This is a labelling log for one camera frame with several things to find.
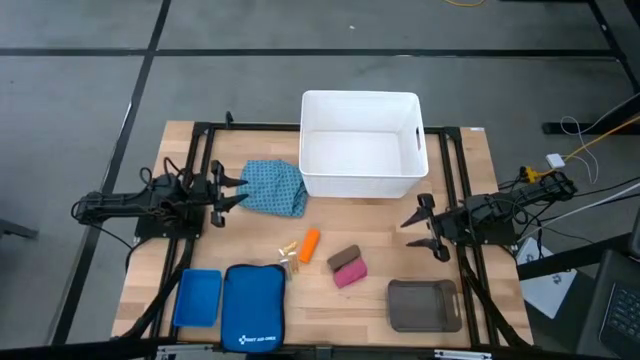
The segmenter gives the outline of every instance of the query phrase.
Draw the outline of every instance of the blue first aid pouch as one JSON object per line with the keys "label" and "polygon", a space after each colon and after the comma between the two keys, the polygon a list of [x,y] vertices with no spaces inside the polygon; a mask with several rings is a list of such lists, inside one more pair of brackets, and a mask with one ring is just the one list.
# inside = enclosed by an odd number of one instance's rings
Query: blue first aid pouch
{"label": "blue first aid pouch", "polygon": [[280,265],[234,265],[227,269],[220,330],[223,349],[255,354],[282,346],[285,283]]}

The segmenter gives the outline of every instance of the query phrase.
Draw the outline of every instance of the bin handle hole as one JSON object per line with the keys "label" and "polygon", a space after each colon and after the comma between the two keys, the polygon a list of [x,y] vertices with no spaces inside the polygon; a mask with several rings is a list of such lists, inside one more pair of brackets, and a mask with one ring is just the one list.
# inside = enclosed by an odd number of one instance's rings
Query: bin handle hole
{"label": "bin handle hole", "polygon": [[416,143],[418,143],[418,150],[421,150],[422,145],[420,145],[420,130],[416,128]]}

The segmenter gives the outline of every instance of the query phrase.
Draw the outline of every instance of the gray concrete floor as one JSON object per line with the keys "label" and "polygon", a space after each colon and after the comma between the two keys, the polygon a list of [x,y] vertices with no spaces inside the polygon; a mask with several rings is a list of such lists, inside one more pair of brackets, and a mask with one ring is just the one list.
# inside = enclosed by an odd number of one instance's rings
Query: gray concrete floor
{"label": "gray concrete floor", "polygon": [[[600,2],[634,69],[640,30],[622,2]],[[3,1],[0,47],[146,47],[160,1]],[[583,4],[488,0],[456,8],[436,0],[185,0],[171,5],[161,48],[588,48],[607,46]],[[0,57],[0,217],[40,230],[0,241],[0,348],[44,344],[83,228],[71,204],[96,189],[117,138],[141,58]],[[571,115],[590,121],[631,95],[621,67],[584,60],[383,57],[156,58],[116,191],[140,188],[167,120],[297,122],[308,89],[411,91],[426,125],[487,129],[499,181],[578,139],[539,125]],[[586,191],[638,175],[634,137],[594,146],[601,166],[588,184],[579,162],[567,174]],[[580,198],[549,212],[561,213]],[[592,210],[555,228],[592,240],[629,231],[639,202]],[[108,229],[130,238],[133,223]],[[562,251],[579,240],[545,233]],[[124,278],[123,246],[102,236],[70,341],[107,339]],[[553,346],[543,333],[536,341]]]}

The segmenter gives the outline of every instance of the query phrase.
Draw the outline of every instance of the orange marker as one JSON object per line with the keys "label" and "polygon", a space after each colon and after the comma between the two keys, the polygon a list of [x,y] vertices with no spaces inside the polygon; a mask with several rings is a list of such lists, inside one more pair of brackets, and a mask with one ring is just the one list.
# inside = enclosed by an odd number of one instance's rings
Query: orange marker
{"label": "orange marker", "polygon": [[304,237],[304,243],[302,244],[302,249],[300,249],[298,260],[308,264],[309,261],[311,261],[311,256],[316,249],[316,245],[318,245],[318,240],[320,240],[320,231],[314,228],[309,229],[307,236]]}

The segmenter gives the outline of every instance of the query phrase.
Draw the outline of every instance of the gray tray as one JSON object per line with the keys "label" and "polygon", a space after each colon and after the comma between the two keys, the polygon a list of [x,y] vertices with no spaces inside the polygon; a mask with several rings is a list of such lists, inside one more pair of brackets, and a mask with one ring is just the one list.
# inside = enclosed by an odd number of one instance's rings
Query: gray tray
{"label": "gray tray", "polygon": [[398,332],[457,332],[462,328],[458,291],[451,280],[391,280],[389,321]]}

